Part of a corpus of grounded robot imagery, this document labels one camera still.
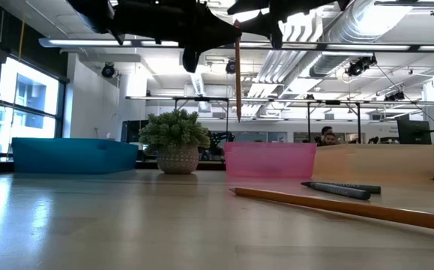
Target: blue bin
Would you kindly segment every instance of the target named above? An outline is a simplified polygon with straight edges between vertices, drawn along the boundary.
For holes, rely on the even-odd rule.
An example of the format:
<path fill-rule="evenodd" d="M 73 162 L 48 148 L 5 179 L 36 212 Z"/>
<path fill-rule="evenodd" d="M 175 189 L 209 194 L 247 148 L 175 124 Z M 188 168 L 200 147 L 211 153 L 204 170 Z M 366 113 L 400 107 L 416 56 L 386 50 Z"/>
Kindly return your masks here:
<path fill-rule="evenodd" d="M 134 170 L 138 146 L 107 139 L 13 138 L 15 173 L 104 174 Z"/>

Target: pink bin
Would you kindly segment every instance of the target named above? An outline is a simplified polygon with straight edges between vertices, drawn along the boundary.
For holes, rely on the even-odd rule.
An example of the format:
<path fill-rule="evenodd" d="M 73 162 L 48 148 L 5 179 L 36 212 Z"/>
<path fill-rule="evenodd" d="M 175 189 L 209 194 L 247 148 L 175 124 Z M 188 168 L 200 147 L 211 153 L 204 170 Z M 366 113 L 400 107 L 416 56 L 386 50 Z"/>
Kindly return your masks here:
<path fill-rule="evenodd" d="M 309 179 L 313 174 L 315 153 L 313 143 L 227 142 L 226 174 Z"/>

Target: yellow pencil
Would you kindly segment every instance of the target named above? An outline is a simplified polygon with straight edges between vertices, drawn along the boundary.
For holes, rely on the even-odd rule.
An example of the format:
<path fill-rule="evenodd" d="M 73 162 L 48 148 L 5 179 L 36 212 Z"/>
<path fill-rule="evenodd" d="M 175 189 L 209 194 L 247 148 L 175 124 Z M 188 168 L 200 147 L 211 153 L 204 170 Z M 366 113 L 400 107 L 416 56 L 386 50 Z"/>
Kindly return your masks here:
<path fill-rule="evenodd" d="M 340 202 L 312 196 L 296 196 L 286 193 L 242 187 L 230 188 L 230 191 L 243 197 L 288 203 L 296 206 L 305 206 L 434 229 L 434 214 L 423 211 L 412 211 L 355 202 Z"/>

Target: wooden table surface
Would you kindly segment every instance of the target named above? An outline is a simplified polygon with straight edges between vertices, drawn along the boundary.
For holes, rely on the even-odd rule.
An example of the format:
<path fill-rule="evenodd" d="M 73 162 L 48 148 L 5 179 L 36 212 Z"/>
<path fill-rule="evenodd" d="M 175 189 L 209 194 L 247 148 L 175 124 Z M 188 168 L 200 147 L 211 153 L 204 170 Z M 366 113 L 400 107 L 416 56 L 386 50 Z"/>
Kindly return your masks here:
<path fill-rule="evenodd" d="M 434 230 L 235 196 L 261 188 L 434 212 L 434 181 L 373 181 L 369 202 L 297 179 L 0 175 L 0 269 L 434 269 Z"/>

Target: plant pot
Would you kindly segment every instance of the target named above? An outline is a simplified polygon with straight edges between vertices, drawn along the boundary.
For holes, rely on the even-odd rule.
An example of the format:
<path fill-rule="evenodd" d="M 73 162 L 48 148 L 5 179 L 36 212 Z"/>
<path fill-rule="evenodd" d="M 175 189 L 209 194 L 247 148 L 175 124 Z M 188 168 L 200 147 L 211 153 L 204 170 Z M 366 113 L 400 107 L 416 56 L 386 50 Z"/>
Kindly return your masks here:
<path fill-rule="evenodd" d="M 168 174 L 189 174 L 199 165 L 199 150 L 196 146 L 182 146 L 175 150 L 159 150 L 157 164 Z"/>

